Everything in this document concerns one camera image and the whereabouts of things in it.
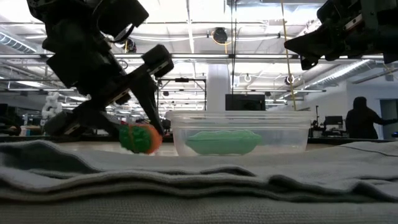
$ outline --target plush toy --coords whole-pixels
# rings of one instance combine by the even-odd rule
[[[49,92],[45,97],[45,104],[42,109],[42,119],[47,120],[55,117],[57,113],[62,112],[62,104],[58,102],[60,96],[57,92]]]

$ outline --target clear plastic container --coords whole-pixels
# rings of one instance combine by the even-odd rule
[[[305,151],[309,111],[169,111],[179,156]]]

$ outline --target gray blanket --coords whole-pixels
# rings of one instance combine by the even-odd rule
[[[0,223],[397,223],[398,142],[151,157],[0,144]]]

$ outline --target ceiling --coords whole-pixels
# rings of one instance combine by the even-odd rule
[[[164,44],[169,52],[185,54],[231,54],[231,44],[219,45],[211,34],[216,27],[224,27],[226,33],[231,36],[231,8],[225,4],[225,0],[140,0],[149,13],[148,20],[134,29],[131,38],[137,45],[137,53],[145,53],[156,44]],[[278,0],[240,0],[233,17],[238,21],[236,26],[236,53],[237,54],[276,54],[280,60],[245,60],[237,61],[235,74],[239,88],[258,89],[288,89],[284,79],[289,75],[287,62],[284,60],[284,35],[288,39],[303,35],[315,30],[319,25],[317,9],[325,0],[289,0],[284,1],[284,18],[286,20],[286,34],[282,23],[282,8]],[[29,13],[25,0],[0,1],[0,34],[6,34],[17,41],[41,50],[41,43],[45,39],[45,27],[43,23],[34,19]],[[113,47],[114,53],[123,53],[123,49]],[[2,54],[20,54],[10,47],[0,44]],[[45,68],[45,62],[26,59],[2,60],[6,69],[17,69],[18,74],[2,73],[3,78],[56,78],[52,71]],[[129,64],[127,72],[134,70],[142,63],[137,59],[126,59]],[[175,68],[164,78],[206,78],[208,64],[214,63],[208,60],[176,60]],[[231,70],[231,62],[225,63]],[[296,60],[290,64],[291,74],[297,78],[295,86],[310,82],[317,76],[336,67],[336,64],[319,64],[316,69],[302,71]],[[42,82],[49,88],[60,88],[60,82]],[[197,84],[170,82],[165,90],[197,88]],[[165,101],[164,110],[171,109],[166,99],[204,99],[202,91],[193,93],[170,92],[169,96],[162,96]],[[183,108],[201,110],[199,102],[182,104]]]

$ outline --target person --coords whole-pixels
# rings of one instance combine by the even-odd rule
[[[366,98],[359,96],[354,99],[353,109],[347,113],[346,129],[350,138],[378,139],[373,123],[388,125],[397,123],[398,119],[382,119],[366,105]]]

